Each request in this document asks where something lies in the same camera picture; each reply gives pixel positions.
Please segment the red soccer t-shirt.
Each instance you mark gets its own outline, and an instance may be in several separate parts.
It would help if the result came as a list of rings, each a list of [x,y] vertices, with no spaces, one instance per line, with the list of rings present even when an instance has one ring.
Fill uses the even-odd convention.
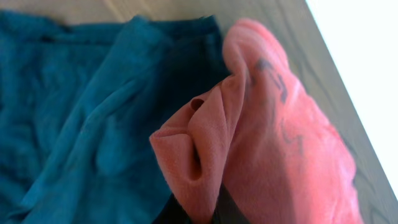
[[[361,223],[354,159],[277,39],[240,19],[223,57],[230,75],[150,137],[192,222],[211,222],[223,184],[249,223]]]

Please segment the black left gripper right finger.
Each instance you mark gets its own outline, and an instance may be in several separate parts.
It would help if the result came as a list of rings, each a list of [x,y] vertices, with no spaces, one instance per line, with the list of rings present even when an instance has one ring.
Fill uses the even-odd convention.
[[[222,184],[216,202],[216,208],[212,217],[212,224],[249,224],[247,218],[242,214],[235,204],[232,196]]]

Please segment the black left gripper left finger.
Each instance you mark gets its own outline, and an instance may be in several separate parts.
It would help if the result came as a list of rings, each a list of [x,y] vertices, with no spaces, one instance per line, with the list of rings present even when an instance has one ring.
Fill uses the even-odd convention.
[[[174,194],[171,194],[162,211],[152,224],[191,224],[190,218],[178,203]]]

